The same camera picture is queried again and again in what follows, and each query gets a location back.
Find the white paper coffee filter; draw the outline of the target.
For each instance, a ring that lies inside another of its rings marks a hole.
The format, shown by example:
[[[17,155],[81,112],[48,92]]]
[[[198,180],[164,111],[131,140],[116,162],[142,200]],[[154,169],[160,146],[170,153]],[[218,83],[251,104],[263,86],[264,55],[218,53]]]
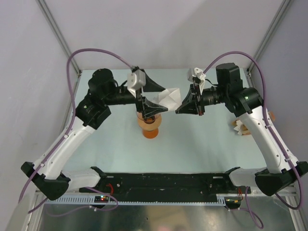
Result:
[[[168,111],[175,111],[182,104],[180,89],[165,89],[154,97],[151,102],[166,107]]]

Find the clear glass dripper cone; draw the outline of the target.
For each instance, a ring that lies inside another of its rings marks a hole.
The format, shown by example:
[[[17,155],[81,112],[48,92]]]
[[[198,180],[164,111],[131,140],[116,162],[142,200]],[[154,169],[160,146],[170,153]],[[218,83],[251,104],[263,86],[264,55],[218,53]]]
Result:
[[[143,118],[142,113],[140,112],[136,112],[136,115],[137,115],[138,120],[145,124],[153,124],[160,117],[160,114],[156,114],[151,117]]]

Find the orange glass carafe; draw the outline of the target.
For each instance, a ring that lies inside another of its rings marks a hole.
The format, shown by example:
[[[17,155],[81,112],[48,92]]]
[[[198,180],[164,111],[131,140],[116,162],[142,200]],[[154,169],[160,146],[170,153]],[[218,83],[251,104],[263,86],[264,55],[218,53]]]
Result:
[[[147,139],[153,139],[153,138],[155,138],[157,135],[158,135],[158,133],[159,133],[159,129],[154,129],[154,130],[150,130],[150,131],[148,131],[148,130],[142,130],[142,134],[143,134],[143,136],[145,137],[145,138],[147,138]]]

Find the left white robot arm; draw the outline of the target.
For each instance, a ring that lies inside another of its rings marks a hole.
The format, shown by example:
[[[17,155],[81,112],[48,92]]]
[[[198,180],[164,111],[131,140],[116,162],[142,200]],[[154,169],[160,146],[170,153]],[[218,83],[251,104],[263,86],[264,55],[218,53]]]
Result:
[[[165,88],[138,67],[132,69],[122,85],[118,85],[111,70],[98,69],[88,86],[86,96],[73,110],[70,124],[55,145],[36,162],[24,162],[21,166],[29,180],[51,201],[71,190],[91,187],[102,192],[106,188],[106,175],[98,167],[67,173],[63,167],[78,146],[111,115],[111,105],[134,104],[144,118],[168,111],[142,95],[143,92],[162,92]]]

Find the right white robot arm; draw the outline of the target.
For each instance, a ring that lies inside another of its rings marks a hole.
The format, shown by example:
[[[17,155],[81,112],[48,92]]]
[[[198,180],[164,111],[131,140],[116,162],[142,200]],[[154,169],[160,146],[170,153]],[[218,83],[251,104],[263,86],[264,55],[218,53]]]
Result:
[[[243,86],[240,69],[234,63],[216,67],[217,84],[205,88],[205,74],[200,68],[188,71],[189,92],[176,110],[177,114],[203,115],[205,106],[224,103],[249,130],[260,149],[264,169],[235,168],[222,181],[223,189],[233,193],[240,186],[258,187],[272,196],[308,172],[306,161],[299,161],[287,148],[272,120],[263,116],[266,108],[259,92]]]

